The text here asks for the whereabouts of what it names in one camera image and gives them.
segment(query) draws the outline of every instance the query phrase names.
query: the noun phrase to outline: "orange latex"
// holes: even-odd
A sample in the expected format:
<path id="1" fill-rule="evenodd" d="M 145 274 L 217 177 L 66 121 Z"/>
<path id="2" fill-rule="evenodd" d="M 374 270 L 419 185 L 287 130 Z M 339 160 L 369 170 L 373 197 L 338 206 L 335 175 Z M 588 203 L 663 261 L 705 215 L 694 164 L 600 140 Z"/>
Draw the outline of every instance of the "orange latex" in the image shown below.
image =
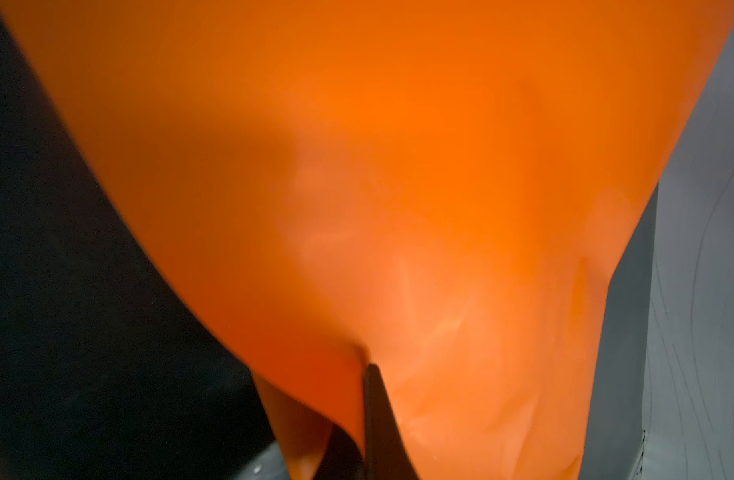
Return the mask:
<path id="1" fill-rule="evenodd" d="M 577 477 L 608 283 L 734 0 L 0 12 L 153 263 L 278 389 L 290 462 L 328 426 L 285 396 L 363 444 L 369 358 L 425 480 Z"/>

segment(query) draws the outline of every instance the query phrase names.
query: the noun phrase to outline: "black object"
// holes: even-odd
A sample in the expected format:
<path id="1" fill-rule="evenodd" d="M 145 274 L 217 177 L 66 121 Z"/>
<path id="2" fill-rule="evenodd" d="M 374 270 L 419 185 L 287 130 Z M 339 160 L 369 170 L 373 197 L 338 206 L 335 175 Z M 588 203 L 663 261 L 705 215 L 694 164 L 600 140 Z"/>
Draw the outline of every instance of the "black object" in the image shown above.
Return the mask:
<path id="1" fill-rule="evenodd" d="M 362 385 L 366 461 L 351 437 L 336 426 L 314 480 L 419 480 L 401 441 L 380 368 L 374 363 L 367 366 Z"/>
<path id="2" fill-rule="evenodd" d="M 641 460 L 657 206 L 656 188 L 610 281 L 579 480 L 628 480 Z"/>

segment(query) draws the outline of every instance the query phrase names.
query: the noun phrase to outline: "gray wall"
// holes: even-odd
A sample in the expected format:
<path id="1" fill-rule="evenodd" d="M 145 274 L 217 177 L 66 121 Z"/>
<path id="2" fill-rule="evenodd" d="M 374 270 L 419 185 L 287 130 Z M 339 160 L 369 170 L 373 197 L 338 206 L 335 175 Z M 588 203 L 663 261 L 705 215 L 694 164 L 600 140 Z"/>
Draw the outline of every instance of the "gray wall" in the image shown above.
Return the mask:
<path id="1" fill-rule="evenodd" d="M 657 198 L 656 190 L 610 282 L 580 480 L 628 480 L 641 457 Z"/>
<path id="2" fill-rule="evenodd" d="M 734 480 L 734 31 L 660 181 L 641 478 Z"/>

